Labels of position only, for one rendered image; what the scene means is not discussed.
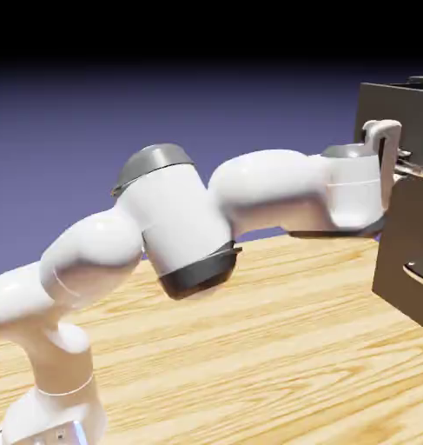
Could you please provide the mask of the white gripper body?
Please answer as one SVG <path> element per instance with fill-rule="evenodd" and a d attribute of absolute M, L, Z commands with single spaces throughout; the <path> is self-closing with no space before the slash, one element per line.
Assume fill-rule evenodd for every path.
<path fill-rule="evenodd" d="M 373 182 L 374 213 L 385 213 L 390 203 L 400 134 L 401 123 L 392 119 L 379 120 L 373 126 L 373 151 L 377 158 L 377 179 Z"/>

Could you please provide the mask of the dark brown wooden cabinet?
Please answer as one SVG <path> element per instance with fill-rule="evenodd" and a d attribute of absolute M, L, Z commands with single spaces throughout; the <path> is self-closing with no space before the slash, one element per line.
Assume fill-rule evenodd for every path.
<path fill-rule="evenodd" d="M 423 76 L 405 83 L 362 83 L 354 140 L 364 122 L 402 124 L 400 147 L 423 167 Z M 405 175 L 393 188 L 382 231 L 372 291 L 423 327 L 423 178 Z"/>

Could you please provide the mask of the dark brown drawer front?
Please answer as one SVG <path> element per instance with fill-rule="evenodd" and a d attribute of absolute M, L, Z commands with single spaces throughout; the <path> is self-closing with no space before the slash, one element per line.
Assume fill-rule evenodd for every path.
<path fill-rule="evenodd" d="M 358 98 L 354 141 L 362 140 L 368 120 L 393 119 L 402 125 L 400 147 L 410 151 L 410 161 L 423 165 L 423 76 L 404 83 L 362 83 Z"/>
<path fill-rule="evenodd" d="M 423 179 L 413 177 L 393 187 L 372 291 L 423 327 L 423 285 L 404 272 L 407 262 L 423 263 Z"/>

